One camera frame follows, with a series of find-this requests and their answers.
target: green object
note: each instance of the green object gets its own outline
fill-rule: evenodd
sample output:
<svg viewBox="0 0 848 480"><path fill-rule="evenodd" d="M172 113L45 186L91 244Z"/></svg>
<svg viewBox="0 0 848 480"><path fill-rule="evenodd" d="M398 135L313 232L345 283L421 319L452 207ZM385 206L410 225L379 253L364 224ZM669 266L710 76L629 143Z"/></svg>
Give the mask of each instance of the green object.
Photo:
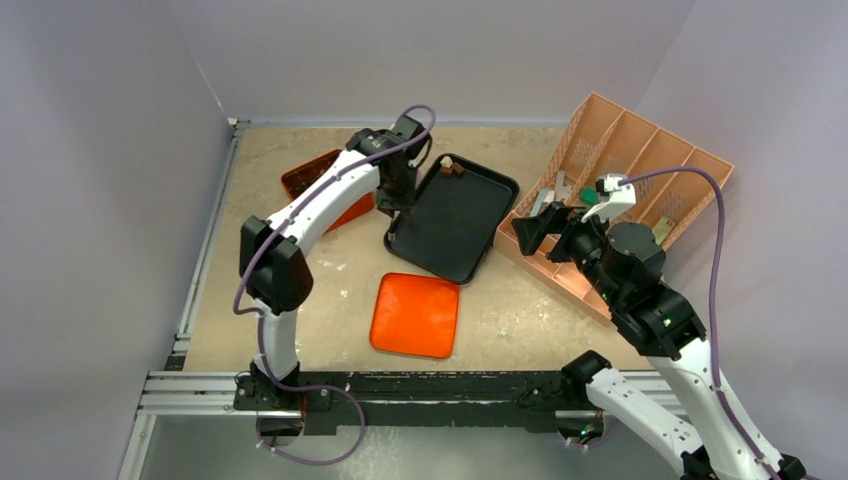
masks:
<svg viewBox="0 0 848 480"><path fill-rule="evenodd" d="M590 207L598 203L598 192L592 187L586 187L580 191L580 200Z"/></svg>

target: orange tray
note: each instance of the orange tray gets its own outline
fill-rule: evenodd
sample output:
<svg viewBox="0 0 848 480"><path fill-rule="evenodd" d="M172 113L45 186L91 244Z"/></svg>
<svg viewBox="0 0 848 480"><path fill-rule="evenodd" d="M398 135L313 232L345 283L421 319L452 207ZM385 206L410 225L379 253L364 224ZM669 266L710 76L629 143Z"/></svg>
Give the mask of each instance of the orange tray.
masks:
<svg viewBox="0 0 848 480"><path fill-rule="evenodd" d="M333 150L332 152L325 153L314 160L310 160L308 163L284 173L283 176L280 177L280 182L283 184L283 191L286 192L286 196L289 197L289 200L294 200L299 197L306 191L307 188L315 183L316 180L321 178L321 175L333 166L333 163L337 158L339 158L339 154L341 152L342 151L338 149ZM354 218L370 212L376 204L377 202L374 198L374 194L366 194L351 205L351 207L348 208L335 223L330 225L327 232L335 230Z"/></svg>
<svg viewBox="0 0 848 480"><path fill-rule="evenodd" d="M436 277L387 273L380 281L369 339L377 350L432 358L453 352L459 285Z"/></svg>

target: table top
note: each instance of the table top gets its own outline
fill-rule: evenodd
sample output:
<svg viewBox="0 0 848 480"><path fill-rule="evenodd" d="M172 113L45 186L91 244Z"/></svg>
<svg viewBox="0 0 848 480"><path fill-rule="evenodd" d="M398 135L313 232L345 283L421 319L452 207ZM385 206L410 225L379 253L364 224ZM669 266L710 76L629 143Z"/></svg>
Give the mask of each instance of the table top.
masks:
<svg viewBox="0 0 848 480"><path fill-rule="evenodd" d="M245 133L204 280L185 362L189 371L245 370L256 321L237 317L239 230L288 203L280 176L341 148L357 129L259 128ZM450 152L515 179L519 199L541 176L561 128L437 128L429 162ZM388 272L427 274L383 246L388 217L373 210L329 232L307 258L315 286L297 325L303 370L558 370L586 350L621 370L648 363L614 329L559 297L495 250L462 286L453 354L436 360L389 354L368 341L377 288ZM248 305L249 298L242 299Z"/></svg>

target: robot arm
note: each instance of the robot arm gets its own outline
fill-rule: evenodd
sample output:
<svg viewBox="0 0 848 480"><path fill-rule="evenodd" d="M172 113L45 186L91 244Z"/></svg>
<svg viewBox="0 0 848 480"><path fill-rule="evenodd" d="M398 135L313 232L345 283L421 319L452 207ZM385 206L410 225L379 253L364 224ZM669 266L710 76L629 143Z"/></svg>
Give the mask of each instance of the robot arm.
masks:
<svg viewBox="0 0 848 480"><path fill-rule="evenodd" d="M377 190L377 208L397 225L415 201L417 165L410 165L429 139L425 128L402 115L389 130L364 129L347 143L332 167L301 196L267 220L249 218L241 229L239 273L248 265L272 235L269 248L250 272L247 293L253 306L265 318L265 355L270 371L259 353L251 369L265 376L274 375L285 383L298 366L295 332L298 307L312 290L313 279L306 265L309 254L321 235L356 200ZM423 140L410 142L423 136ZM409 146L371 162L375 154L401 145Z"/></svg>
<svg viewBox="0 0 848 480"><path fill-rule="evenodd" d="M661 281L665 252L650 229L629 222L609 226L609 219L635 204L632 186L619 184L624 178L599 179L596 188L604 201L588 211L554 202L537 217L514 219L512 225L524 255L535 253L545 235L560 234L548 259L575 263L609 305L619 333L648 357L674 391L694 428L626 387L621 374L595 352L563 369L571 388L631 427L684 479L713 478L708 477L713 474L722 480L766 480L770 474L763 463L781 478L802 478L800 462L781 456L723 382L730 408L763 460L728 418L714 391L704 325L686 298Z"/></svg>

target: black tray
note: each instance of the black tray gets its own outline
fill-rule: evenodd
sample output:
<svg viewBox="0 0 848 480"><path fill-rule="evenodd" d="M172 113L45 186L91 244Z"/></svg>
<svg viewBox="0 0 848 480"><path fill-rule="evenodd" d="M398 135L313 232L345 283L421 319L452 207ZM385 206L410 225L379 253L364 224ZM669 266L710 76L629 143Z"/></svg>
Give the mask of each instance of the black tray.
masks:
<svg viewBox="0 0 848 480"><path fill-rule="evenodd" d="M439 174L449 156L462 175ZM415 207L383 244L395 255L453 283L468 283L491 248L498 224L518 195L515 180L453 153L433 162L415 192Z"/></svg>

